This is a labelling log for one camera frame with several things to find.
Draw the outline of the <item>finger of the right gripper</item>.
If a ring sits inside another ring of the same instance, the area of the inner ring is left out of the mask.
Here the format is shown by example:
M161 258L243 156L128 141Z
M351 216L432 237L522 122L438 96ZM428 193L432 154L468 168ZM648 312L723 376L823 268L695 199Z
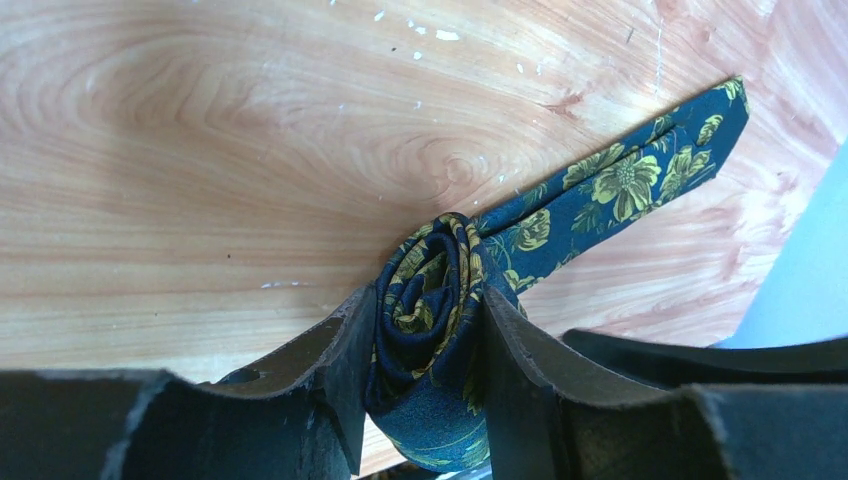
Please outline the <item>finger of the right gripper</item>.
M662 388L689 384L845 384L847 340L755 349L658 344L572 329L562 342L623 376Z

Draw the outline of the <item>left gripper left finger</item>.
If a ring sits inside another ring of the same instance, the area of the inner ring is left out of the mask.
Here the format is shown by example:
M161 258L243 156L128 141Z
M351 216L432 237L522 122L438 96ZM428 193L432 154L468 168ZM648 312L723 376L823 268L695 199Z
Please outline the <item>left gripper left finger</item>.
M5 479L348 479L361 468L376 291L221 380L1 374Z

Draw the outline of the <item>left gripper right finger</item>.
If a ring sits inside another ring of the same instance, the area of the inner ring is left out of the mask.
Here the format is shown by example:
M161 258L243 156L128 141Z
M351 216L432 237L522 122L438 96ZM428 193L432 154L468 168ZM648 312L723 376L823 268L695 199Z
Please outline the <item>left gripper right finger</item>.
M497 479L843 479L845 384L662 388L584 357L484 297Z

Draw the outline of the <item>navy yellow floral tie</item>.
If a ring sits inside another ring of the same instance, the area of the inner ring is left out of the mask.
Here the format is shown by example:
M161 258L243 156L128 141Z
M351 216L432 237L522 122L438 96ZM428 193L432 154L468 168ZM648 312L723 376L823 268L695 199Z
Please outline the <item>navy yellow floral tie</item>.
M505 203L421 226L376 281L365 391L375 425L440 473L484 463L483 296L510 302L580 254L714 178L749 119L735 76Z

